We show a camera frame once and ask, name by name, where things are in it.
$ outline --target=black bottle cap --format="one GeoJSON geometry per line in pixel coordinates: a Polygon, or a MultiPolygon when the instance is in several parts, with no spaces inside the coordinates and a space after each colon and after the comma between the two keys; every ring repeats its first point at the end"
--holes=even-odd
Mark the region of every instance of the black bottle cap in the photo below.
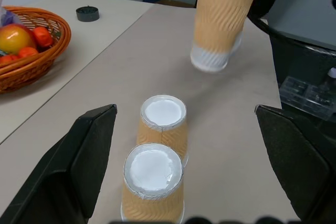
{"type": "Polygon", "coordinates": [[[82,22],[92,22],[99,19],[98,8],[93,6],[83,6],[76,10],[77,18],[82,22]]]}

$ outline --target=fruit basket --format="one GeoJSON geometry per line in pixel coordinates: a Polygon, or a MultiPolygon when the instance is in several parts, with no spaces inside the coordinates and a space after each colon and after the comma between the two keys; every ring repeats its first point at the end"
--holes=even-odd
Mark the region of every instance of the fruit basket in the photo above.
{"type": "Polygon", "coordinates": [[[54,13],[30,7],[5,6],[5,9],[15,13],[30,30],[46,27],[53,38],[53,44],[31,57],[0,63],[0,94],[20,89],[44,76],[71,39],[68,23],[54,13]]]}

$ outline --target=upside-down paper cup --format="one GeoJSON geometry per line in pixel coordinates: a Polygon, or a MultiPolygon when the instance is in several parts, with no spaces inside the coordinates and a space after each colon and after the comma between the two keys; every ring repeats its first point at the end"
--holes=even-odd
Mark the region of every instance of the upside-down paper cup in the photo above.
{"type": "Polygon", "coordinates": [[[161,143],[175,150],[185,166],[188,161],[186,106],[171,95],[156,95],[141,107],[137,144],[161,143]]]}
{"type": "Polygon", "coordinates": [[[192,64],[207,72],[223,70],[238,49],[253,0],[198,0],[192,64]]]}
{"type": "Polygon", "coordinates": [[[122,220],[180,223],[183,215],[180,156],[163,144],[138,145],[124,165],[122,220]]]}

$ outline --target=table surface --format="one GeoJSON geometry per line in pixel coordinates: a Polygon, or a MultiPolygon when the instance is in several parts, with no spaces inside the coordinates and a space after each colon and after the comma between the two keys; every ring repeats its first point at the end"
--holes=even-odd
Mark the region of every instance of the table surface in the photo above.
{"type": "Polygon", "coordinates": [[[43,154],[86,111],[116,103],[109,164],[90,223],[120,219],[122,169],[141,104],[167,93],[187,106],[185,218],[297,219],[269,162],[256,104],[280,107],[271,45],[250,21],[225,71],[190,63],[194,9],[154,5],[0,146],[0,214],[43,154]]]}
{"type": "Polygon", "coordinates": [[[14,93],[0,95],[0,143],[45,104],[108,45],[128,29],[152,4],[129,0],[40,0],[30,6],[64,18],[72,31],[66,52],[52,71],[37,83],[14,93]],[[100,19],[83,23],[76,8],[92,5],[100,19]]]}

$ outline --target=wicker basket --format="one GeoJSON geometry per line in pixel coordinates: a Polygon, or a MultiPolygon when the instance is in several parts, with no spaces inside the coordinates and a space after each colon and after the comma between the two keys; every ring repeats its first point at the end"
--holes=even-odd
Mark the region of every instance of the wicker basket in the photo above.
{"type": "Polygon", "coordinates": [[[71,39],[68,23],[54,13],[29,7],[5,8],[18,15],[29,29],[38,26],[47,27],[54,43],[49,49],[32,57],[0,64],[0,94],[20,89],[44,76],[54,60],[67,48],[71,39]]]}

